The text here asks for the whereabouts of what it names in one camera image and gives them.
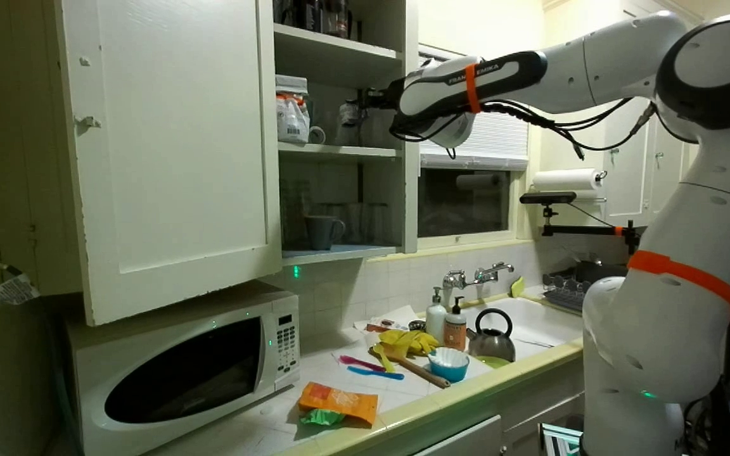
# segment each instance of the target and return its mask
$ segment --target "bottle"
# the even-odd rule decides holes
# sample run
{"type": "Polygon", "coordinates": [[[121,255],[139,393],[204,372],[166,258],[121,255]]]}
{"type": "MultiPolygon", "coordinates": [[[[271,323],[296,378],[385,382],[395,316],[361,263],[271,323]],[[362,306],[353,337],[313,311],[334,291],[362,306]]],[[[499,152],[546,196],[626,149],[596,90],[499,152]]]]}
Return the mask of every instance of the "bottle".
{"type": "Polygon", "coordinates": [[[461,315],[461,299],[465,296],[457,296],[457,304],[444,316],[444,344],[465,353],[466,350],[466,318],[461,315]]]}
{"type": "Polygon", "coordinates": [[[425,332],[435,337],[439,344],[444,344],[444,316],[446,306],[441,302],[441,285],[435,285],[434,304],[425,310],[425,332]]]}

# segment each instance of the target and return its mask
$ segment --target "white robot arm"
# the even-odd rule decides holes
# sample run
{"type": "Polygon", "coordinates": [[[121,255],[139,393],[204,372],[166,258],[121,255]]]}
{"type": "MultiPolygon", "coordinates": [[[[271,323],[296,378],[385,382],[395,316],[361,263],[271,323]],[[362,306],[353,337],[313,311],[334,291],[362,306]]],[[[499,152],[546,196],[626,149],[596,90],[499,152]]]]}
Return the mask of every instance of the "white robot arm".
{"type": "Polygon", "coordinates": [[[730,323],[730,14],[690,30],[660,12],[542,52],[413,73],[392,133],[460,147],[491,101],[558,113],[626,97],[652,98],[700,156],[626,278],[586,296],[586,451],[683,454],[683,405],[714,387],[730,323]]]}

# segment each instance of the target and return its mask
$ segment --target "bowl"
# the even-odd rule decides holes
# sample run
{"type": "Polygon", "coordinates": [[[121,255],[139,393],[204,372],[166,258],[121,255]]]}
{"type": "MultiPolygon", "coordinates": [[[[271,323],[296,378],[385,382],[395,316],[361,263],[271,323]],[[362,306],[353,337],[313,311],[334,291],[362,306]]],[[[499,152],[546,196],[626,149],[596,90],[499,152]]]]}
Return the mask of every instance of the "bowl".
{"type": "Polygon", "coordinates": [[[460,382],[466,375],[468,355],[451,346],[435,346],[435,353],[428,355],[432,372],[439,378],[446,378],[448,382],[460,382]]]}

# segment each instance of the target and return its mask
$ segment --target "white microwave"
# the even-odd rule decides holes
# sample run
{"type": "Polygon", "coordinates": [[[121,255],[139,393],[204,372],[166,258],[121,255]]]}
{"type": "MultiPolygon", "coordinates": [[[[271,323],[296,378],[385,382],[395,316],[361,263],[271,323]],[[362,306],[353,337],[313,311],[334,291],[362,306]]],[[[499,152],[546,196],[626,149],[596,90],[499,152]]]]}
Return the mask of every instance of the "white microwave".
{"type": "Polygon", "coordinates": [[[145,454],[296,382],[296,293],[244,283],[152,315],[60,318],[60,378],[86,456],[145,454]]]}

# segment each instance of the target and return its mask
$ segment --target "microwave control panel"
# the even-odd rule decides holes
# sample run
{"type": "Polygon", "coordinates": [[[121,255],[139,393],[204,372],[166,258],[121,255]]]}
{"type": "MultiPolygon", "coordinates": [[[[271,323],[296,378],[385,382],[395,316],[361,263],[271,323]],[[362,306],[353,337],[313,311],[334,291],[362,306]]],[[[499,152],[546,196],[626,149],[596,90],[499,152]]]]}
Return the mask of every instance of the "microwave control panel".
{"type": "Polygon", "coordinates": [[[280,316],[277,353],[280,353],[280,378],[286,378],[290,372],[296,370],[296,358],[299,358],[294,315],[280,316]]]}

